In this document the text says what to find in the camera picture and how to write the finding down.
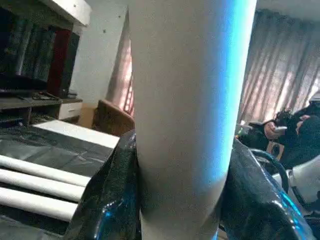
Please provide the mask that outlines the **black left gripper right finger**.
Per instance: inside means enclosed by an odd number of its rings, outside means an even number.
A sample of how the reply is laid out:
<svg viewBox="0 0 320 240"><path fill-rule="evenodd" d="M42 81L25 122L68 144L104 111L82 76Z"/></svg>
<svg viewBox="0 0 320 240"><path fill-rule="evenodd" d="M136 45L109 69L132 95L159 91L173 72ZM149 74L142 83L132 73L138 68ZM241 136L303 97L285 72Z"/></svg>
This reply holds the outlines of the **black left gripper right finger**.
<svg viewBox="0 0 320 240"><path fill-rule="evenodd" d="M220 223L230 240L316 238L287 193L237 139L232 145Z"/></svg>

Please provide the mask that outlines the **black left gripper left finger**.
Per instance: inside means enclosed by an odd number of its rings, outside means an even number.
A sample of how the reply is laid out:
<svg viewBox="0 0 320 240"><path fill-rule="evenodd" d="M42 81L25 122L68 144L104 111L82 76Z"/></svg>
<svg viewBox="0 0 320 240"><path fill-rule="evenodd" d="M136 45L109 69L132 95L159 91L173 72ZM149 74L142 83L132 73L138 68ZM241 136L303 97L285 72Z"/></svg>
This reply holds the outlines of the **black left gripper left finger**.
<svg viewBox="0 0 320 240"><path fill-rule="evenodd" d="M136 133L122 135L88 182L64 234L66 240L140 240Z"/></svg>

